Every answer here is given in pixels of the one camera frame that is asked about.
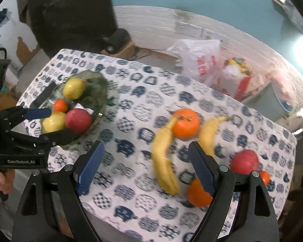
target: blue gripper pad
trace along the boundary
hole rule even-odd
[[[23,117],[27,120],[34,120],[40,118],[49,117],[52,114],[52,110],[49,108],[41,108],[41,109],[31,109],[28,110]]]
[[[206,156],[205,152],[201,147],[199,149],[201,149],[201,152],[193,143],[191,143],[188,149],[188,158],[192,163],[204,191],[208,192],[213,197],[216,192],[214,188],[214,177],[203,158],[203,156]]]
[[[104,144],[101,141],[96,141],[88,153],[91,151],[92,155],[78,177],[76,192],[79,196],[89,191],[92,180],[104,156]]]

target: human hand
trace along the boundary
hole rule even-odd
[[[15,170],[8,169],[7,172],[0,172],[0,191],[5,195],[12,192],[14,188]]]

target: cat print tablecloth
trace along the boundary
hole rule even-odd
[[[196,208],[185,198],[195,173],[187,156],[191,142],[176,139],[170,147],[181,195],[172,196],[155,180],[150,163],[151,142],[171,114],[188,107],[204,123],[214,116],[229,115],[215,139],[215,155],[221,165],[243,150],[259,156],[258,170],[269,172],[267,186],[277,218],[288,195],[295,161],[296,139],[289,131],[253,109],[207,86],[161,68],[138,62],[74,50],[61,50],[36,76],[18,104],[29,106],[54,81],[92,70],[108,79],[107,111],[90,135],[65,149],[52,148],[49,170],[73,164],[78,156],[100,139],[105,155],[87,195],[81,196],[86,210],[116,229],[140,241],[187,242],[206,208]],[[38,136],[38,120],[25,123],[28,134]],[[232,198],[220,236],[228,234],[238,203]]]

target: gray bucket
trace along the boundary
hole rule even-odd
[[[254,108],[258,113],[271,121],[277,121],[279,118],[288,115],[293,112],[287,110],[280,100],[277,98],[272,83],[270,83],[261,93],[250,103],[245,104],[248,107]]]

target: white wood paneling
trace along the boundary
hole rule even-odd
[[[248,66],[265,74],[275,69],[287,69],[303,108],[303,75],[280,54],[266,44],[235,27],[209,17],[181,10],[149,6],[115,6],[119,28],[126,29],[137,46],[167,53],[177,39],[196,38],[175,32],[177,21],[196,25],[220,37],[224,42],[221,61],[230,57],[245,58]]]

